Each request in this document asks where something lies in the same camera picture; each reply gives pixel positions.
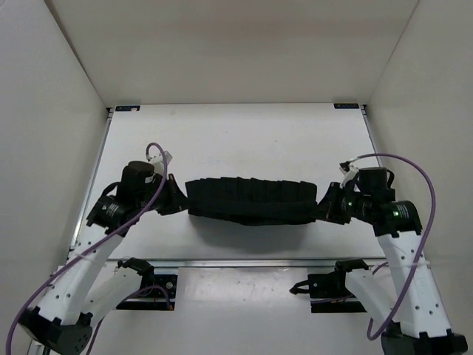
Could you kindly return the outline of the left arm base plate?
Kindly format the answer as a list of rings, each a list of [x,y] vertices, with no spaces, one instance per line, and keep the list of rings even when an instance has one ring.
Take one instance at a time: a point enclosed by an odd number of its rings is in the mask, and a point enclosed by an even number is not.
[[[176,271],[156,271],[148,261],[128,258],[119,260],[117,270],[133,270],[140,276],[140,285],[135,293],[124,299],[117,310],[173,311],[177,294]]]

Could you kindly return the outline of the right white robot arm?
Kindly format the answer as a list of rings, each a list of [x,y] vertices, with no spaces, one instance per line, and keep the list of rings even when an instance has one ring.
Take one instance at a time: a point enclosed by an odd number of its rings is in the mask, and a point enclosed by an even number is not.
[[[381,328],[384,354],[465,354],[466,338],[452,330],[423,252],[427,230],[408,200],[398,201],[394,174],[385,168],[358,169],[343,163],[342,182],[331,183],[316,216],[330,223],[356,219],[372,226],[384,252],[397,297],[368,267],[357,263],[331,278],[340,296],[354,295]]]

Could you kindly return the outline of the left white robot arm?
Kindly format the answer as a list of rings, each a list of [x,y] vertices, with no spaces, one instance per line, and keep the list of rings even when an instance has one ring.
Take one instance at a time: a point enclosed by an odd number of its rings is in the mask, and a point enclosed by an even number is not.
[[[128,298],[164,288],[154,281],[151,263],[129,257],[118,261],[116,272],[94,287],[101,269],[123,242],[130,228],[147,212],[161,216],[187,209],[187,198],[168,172],[171,158],[131,161],[118,182],[101,193],[86,218],[88,227],[103,228],[104,237],[82,237],[76,255],[32,295],[17,317],[35,341],[57,354],[89,353],[103,318]]]

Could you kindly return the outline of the black pleated skirt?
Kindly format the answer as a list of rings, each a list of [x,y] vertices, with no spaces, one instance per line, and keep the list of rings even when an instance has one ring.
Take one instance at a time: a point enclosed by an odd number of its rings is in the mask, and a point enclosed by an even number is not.
[[[317,185],[305,181],[203,178],[186,183],[188,213],[244,226],[316,221]]]

